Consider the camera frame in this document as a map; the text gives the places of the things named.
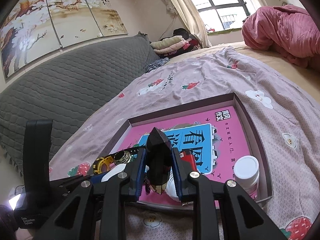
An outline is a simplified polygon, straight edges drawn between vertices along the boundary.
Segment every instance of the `red lighter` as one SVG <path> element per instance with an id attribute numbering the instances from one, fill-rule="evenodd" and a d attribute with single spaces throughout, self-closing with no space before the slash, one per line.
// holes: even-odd
<path id="1" fill-rule="evenodd" d="M 198 171 L 196 160 L 192 152 L 192 150 L 185 150 L 183 152 L 180 152 L 180 158 L 186 162 L 189 162 L 193 171 Z"/>

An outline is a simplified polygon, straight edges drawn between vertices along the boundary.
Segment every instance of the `box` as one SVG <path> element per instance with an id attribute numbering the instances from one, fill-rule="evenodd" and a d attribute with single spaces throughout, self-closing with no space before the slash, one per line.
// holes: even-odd
<path id="1" fill-rule="evenodd" d="M 263 144 L 236 93 L 205 98 L 128 119 L 99 157 L 137 146 L 136 143 L 143 145 L 148 137 L 146 133 L 154 126 L 166 130 L 173 146 L 179 150 L 192 148 L 198 171 L 211 180 L 225 182 L 233 179 L 236 160 L 244 155 L 253 155 L 258 159 L 260 169 L 256 202 L 263 206 L 272 198 L 272 180 Z M 142 190 L 138 205 L 158 210 L 191 209 L 166 194 L 158 195 L 152 191 L 146 194 L 145 189 Z"/>

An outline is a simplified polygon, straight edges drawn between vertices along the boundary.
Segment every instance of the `white pill bottle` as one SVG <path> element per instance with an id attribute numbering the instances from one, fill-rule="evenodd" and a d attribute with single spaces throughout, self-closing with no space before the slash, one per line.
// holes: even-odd
<path id="1" fill-rule="evenodd" d="M 236 182 L 255 200 L 258 196 L 259 187 L 258 160 L 251 155 L 243 156 L 236 161 L 233 171 Z"/>

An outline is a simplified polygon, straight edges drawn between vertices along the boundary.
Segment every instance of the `white lid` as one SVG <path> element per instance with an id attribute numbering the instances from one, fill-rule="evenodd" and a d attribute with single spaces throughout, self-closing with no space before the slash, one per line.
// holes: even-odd
<path id="1" fill-rule="evenodd" d="M 176 187 L 175 187 L 175 184 L 174 184 L 172 170 L 170 171 L 170 177 L 169 177 L 169 180 L 167 182 L 167 187 L 165 188 L 165 192 L 167 193 L 167 195 L 170 198 L 172 198 L 173 200 L 179 202 L 179 198 L 178 198 L 177 192 L 176 192 Z"/>
<path id="2" fill-rule="evenodd" d="M 236 161 L 233 171 L 236 181 L 243 188 L 249 188 L 259 179 L 259 162 L 251 155 L 243 156 Z"/>
<path id="3" fill-rule="evenodd" d="M 126 163 L 118 164 L 116 167 L 114 167 L 111 171 L 109 171 L 106 175 L 102 177 L 101 182 L 108 181 L 112 176 L 124 171 L 126 165 Z"/>

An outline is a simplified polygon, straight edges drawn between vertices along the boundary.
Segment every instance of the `window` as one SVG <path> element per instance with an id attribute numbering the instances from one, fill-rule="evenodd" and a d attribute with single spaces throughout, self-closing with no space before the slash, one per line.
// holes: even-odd
<path id="1" fill-rule="evenodd" d="M 192 0 L 208 32 L 239 28 L 256 11 L 252 0 Z"/>

